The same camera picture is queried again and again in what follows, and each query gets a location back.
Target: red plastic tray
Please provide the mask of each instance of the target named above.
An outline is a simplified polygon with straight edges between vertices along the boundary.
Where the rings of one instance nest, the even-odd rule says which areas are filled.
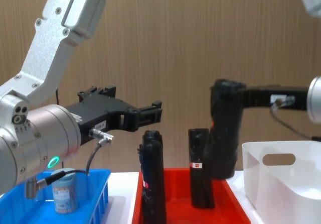
[[[250,224],[240,203],[225,180],[212,181],[214,209],[192,207],[190,170],[165,169],[165,195],[167,224]],[[143,223],[141,209],[142,175],[139,174],[133,224]]]

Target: white plastic bin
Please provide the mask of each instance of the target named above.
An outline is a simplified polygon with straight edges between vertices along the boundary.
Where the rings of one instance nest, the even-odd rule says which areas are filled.
[[[265,224],[321,223],[321,143],[251,142],[242,145],[244,187]],[[293,154],[286,166],[266,166],[267,154]]]

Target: table surface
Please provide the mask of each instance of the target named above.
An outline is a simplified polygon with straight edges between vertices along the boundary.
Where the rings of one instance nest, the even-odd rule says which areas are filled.
[[[264,224],[245,195],[243,171],[235,171],[228,184],[252,224]],[[130,224],[138,184],[138,172],[112,173],[108,180],[109,204],[102,223]]]

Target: black cylindrical object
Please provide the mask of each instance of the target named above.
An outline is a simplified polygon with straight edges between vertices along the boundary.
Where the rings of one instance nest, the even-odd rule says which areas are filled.
[[[165,224],[163,140],[159,131],[146,131],[138,152],[143,175],[142,211],[144,223]]]
[[[208,138],[208,129],[189,130],[191,198],[192,206],[197,208],[214,207],[212,181],[203,170],[203,150]]]
[[[213,125],[204,149],[204,170],[213,179],[234,175],[243,114],[242,94],[238,92],[245,88],[245,84],[229,80],[217,80],[211,88]]]

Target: wood panel background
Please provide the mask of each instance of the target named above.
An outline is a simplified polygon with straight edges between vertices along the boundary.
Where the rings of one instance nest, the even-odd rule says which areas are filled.
[[[2,82],[23,62],[44,4],[0,0],[7,18],[0,21]],[[187,166],[187,130],[210,125],[209,87],[215,79],[309,86],[321,73],[320,25],[300,0],[107,0],[95,37],[73,54],[59,87],[60,104],[76,102],[77,92],[92,85],[116,85],[116,97],[138,107],[162,100],[160,124],[113,132],[115,141],[98,152],[92,167],[138,170],[136,148],[147,129],[163,135],[165,167]],[[307,134],[320,130],[306,113],[278,114]],[[240,143],[297,139],[267,109],[245,111]],[[85,167],[95,144],[83,146],[66,165]]]

